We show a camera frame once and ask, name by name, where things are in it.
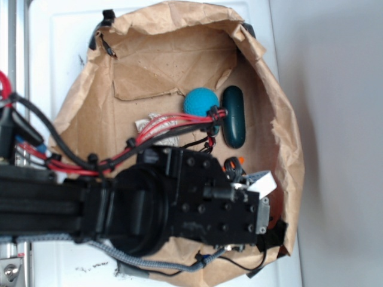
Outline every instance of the screw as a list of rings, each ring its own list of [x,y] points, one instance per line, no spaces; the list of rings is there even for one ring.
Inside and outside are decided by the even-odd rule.
[[[232,209],[232,205],[230,204],[230,203],[225,203],[224,205],[223,205],[223,208],[224,208],[224,210],[226,210],[226,211],[230,211],[231,209]]]
[[[17,272],[19,272],[19,269],[13,264],[6,266],[6,268],[4,269],[4,274],[7,277],[12,277],[12,276],[16,275]]]
[[[253,224],[249,224],[247,226],[247,230],[250,232],[250,233],[253,233],[254,232],[254,225]]]
[[[188,166],[194,166],[196,164],[196,160],[194,159],[194,157],[189,157],[186,163]]]
[[[199,212],[200,214],[203,214],[205,211],[206,211],[206,207],[205,207],[205,205],[200,204],[200,205],[198,206],[198,212]]]
[[[52,181],[54,180],[55,174],[52,172],[48,175],[48,180]]]
[[[254,205],[249,206],[249,211],[254,213],[256,211],[256,207]]]
[[[210,161],[208,160],[205,160],[203,163],[202,163],[202,166],[204,169],[208,169],[210,167]]]
[[[228,225],[228,224],[222,224],[222,226],[221,226],[221,230],[222,230],[223,232],[227,232],[227,231],[229,230],[229,225]]]
[[[181,209],[183,212],[188,212],[190,209],[190,206],[189,206],[189,204],[184,203],[184,204],[182,204]]]

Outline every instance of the paper bag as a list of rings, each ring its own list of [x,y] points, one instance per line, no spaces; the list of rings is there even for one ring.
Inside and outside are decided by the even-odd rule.
[[[262,59],[265,49],[242,22],[230,8],[178,1],[104,19],[95,31],[87,63],[54,124],[80,157],[95,152],[107,158],[137,135],[136,120],[150,113],[181,112],[190,90],[207,87],[220,96],[228,86],[240,87],[245,101],[245,144],[240,149],[229,148],[219,134],[212,154],[221,163],[228,157],[244,157],[247,173],[272,171],[278,187],[269,195],[272,220],[268,233],[282,233],[273,235],[281,242],[268,249],[267,264],[293,251],[303,155],[292,107]],[[201,132],[182,136],[180,146],[202,137]],[[51,149],[59,151],[54,142]],[[128,160],[112,175],[134,163],[134,158]],[[193,264],[199,251],[211,254],[214,250],[171,238],[147,259]],[[263,258],[255,246],[226,256],[248,268],[256,267]],[[214,286],[244,273],[217,259],[195,273],[150,277],[179,286]]]

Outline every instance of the dark green oval object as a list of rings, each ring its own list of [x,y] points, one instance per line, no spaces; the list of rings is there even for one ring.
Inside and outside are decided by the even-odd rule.
[[[230,86],[225,89],[222,107],[228,111],[222,126],[225,142],[232,148],[240,148],[245,143],[246,125],[244,95],[239,87]]]

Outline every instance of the gray wall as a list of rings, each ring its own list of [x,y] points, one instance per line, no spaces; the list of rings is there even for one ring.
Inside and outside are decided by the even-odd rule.
[[[305,152],[303,284],[383,286],[383,1],[270,7]]]

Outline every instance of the teal ball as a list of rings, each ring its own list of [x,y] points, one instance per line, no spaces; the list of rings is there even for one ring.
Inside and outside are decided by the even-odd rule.
[[[212,106],[219,106],[217,95],[208,88],[195,88],[186,95],[184,112],[190,115],[206,117]]]

